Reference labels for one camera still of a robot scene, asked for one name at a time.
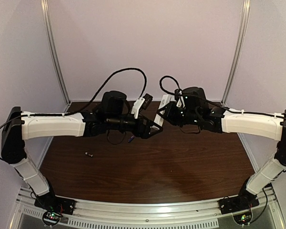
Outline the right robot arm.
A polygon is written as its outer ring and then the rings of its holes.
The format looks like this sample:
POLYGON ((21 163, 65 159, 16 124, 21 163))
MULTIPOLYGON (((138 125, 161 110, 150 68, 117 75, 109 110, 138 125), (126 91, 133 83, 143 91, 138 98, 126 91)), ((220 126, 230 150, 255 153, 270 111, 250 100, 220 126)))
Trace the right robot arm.
POLYGON ((249 206, 257 194, 286 171, 286 110, 259 113, 220 106, 205 97, 203 88, 189 87, 166 92, 157 110, 155 123, 164 121, 183 127, 196 125, 213 133, 242 133, 276 140, 276 152, 241 187, 236 202, 249 206))

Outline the white remote control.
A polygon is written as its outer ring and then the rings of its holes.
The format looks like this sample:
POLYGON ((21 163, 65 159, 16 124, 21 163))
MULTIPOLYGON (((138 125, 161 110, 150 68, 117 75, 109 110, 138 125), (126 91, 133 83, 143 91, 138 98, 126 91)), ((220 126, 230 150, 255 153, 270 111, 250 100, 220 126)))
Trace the white remote control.
POLYGON ((165 94, 162 96, 162 99, 160 101, 160 105, 158 107, 154 122, 158 124, 159 126, 163 126, 164 118, 163 114, 165 113, 165 107, 171 102, 175 102, 174 96, 165 94))

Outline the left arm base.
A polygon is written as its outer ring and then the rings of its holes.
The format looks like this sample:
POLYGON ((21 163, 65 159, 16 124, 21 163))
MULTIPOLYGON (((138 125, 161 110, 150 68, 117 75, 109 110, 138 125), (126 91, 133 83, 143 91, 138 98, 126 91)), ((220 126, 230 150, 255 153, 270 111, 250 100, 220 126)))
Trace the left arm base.
POLYGON ((36 198, 34 206, 45 210, 41 217, 42 222, 48 227, 54 227, 62 222, 64 215, 73 214, 75 203, 74 199, 56 197, 54 203, 49 204, 36 198))

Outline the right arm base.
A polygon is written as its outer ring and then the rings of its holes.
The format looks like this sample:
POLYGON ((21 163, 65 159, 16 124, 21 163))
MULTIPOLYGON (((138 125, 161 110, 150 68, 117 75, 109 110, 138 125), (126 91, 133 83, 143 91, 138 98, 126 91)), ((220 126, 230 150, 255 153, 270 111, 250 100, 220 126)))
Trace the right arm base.
POLYGON ((218 200, 222 215, 232 214, 237 225, 247 226, 253 220, 252 208, 259 206, 259 200, 247 200, 240 196, 224 197, 218 200))

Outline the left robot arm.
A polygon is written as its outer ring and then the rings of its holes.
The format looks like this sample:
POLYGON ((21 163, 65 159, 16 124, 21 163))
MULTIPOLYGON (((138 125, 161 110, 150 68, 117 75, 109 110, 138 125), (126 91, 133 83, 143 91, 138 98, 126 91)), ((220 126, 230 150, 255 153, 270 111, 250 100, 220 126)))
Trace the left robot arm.
POLYGON ((51 183, 37 169, 25 151, 25 140, 38 137, 74 136, 94 137, 115 130, 131 132, 133 136, 148 139, 163 131, 163 119, 156 115, 150 120, 141 114, 152 101, 146 94, 132 106, 126 94, 119 91, 104 93, 101 103, 92 111, 73 113, 31 113, 20 107, 12 108, 6 123, 0 126, 0 160, 14 167, 36 195, 36 206, 66 213, 62 200, 54 193, 51 183))

